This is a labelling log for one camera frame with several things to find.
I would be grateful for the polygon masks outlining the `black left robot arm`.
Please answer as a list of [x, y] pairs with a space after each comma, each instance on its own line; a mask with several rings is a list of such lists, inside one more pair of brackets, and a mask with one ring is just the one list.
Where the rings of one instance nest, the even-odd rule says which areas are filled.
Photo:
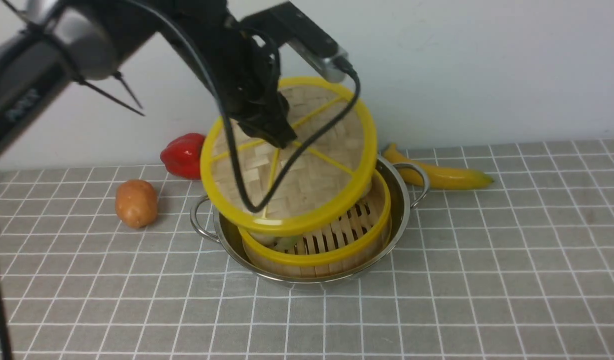
[[271, 58], [285, 40], [236, 20], [225, 0], [31, 0], [26, 28], [0, 45], [0, 156], [69, 84], [118, 77], [155, 34], [246, 135], [281, 149], [297, 137]]

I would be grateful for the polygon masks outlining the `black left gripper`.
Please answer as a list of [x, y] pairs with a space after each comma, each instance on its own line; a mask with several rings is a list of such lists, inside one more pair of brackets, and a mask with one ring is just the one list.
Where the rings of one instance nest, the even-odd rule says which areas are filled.
[[179, 44], [177, 53], [207, 85], [212, 76], [226, 115], [252, 138], [286, 148], [297, 135], [288, 123], [288, 102], [278, 92], [279, 66], [269, 45], [254, 40], [257, 30], [241, 25], [228, 11], [177, 14], [177, 24], [206, 61], [206, 68]]

